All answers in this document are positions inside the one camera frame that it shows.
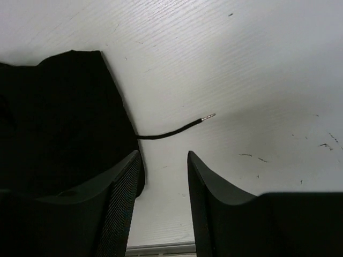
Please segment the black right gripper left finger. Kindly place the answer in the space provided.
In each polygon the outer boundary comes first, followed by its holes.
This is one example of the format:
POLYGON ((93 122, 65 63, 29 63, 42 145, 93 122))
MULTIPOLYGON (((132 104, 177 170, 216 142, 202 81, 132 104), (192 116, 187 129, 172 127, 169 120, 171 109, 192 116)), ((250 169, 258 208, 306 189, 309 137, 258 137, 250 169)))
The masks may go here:
POLYGON ((1 256, 125 256, 141 157, 58 195, 1 190, 1 256))

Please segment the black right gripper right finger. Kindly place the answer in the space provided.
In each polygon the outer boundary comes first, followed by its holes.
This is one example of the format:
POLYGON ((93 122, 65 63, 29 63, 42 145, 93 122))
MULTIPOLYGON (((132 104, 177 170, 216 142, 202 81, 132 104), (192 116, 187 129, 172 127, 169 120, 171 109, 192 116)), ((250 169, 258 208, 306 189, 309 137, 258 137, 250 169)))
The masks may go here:
POLYGON ((198 256, 342 256, 342 193, 256 196, 188 152, 198 256))

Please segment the black trousers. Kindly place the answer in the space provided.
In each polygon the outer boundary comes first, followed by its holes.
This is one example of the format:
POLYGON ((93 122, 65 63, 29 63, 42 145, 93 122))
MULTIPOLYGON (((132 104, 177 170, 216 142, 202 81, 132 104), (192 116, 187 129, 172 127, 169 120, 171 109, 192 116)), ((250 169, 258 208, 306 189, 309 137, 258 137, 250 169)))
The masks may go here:
POLYGON ((141 140, 102 51, 70 50, 37 65, 1 64, 1 189, 57 195, 115 166, 141 140))

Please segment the aluminium front rail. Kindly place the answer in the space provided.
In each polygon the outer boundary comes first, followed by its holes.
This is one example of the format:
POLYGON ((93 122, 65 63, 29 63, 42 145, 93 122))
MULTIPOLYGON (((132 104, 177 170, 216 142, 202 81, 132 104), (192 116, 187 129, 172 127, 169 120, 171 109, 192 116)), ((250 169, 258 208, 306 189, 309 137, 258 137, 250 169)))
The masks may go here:
POLYGON ((125 256, 197 256, 194 241, 145 246, 130 246, 125 256))

